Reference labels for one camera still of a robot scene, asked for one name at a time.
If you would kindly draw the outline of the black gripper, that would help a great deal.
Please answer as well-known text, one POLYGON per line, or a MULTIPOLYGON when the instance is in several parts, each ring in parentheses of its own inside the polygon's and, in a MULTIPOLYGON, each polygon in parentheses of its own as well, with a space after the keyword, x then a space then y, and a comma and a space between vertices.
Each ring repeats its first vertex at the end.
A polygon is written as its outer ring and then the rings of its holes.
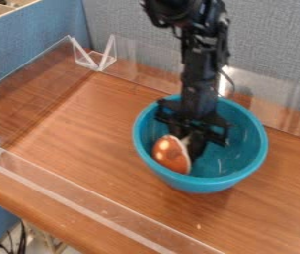
POLYGON ((192 161, 201 157, 209 142, 220 146, 228 145, 232 125, 215 110, 202 117, 196 117, 182 112, 180 100, 162 98, 157 105, 156 119, 168 125, 170 134, 178 139, 190 136, 188 152, 192 161))

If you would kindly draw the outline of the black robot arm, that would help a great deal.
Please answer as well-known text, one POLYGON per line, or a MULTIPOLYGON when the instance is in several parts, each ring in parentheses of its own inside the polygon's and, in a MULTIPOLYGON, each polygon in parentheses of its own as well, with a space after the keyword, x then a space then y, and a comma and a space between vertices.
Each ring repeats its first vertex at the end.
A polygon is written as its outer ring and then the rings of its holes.
POLYGON ((152 24, 181 40, 184 71, 178 100, 158 101, 157 119, 188 140, 197 160, 211 143, 225 145, 231 123, 220 117, 219 83, 228 65, 229 17, 223 0, 141 0, 152 24))

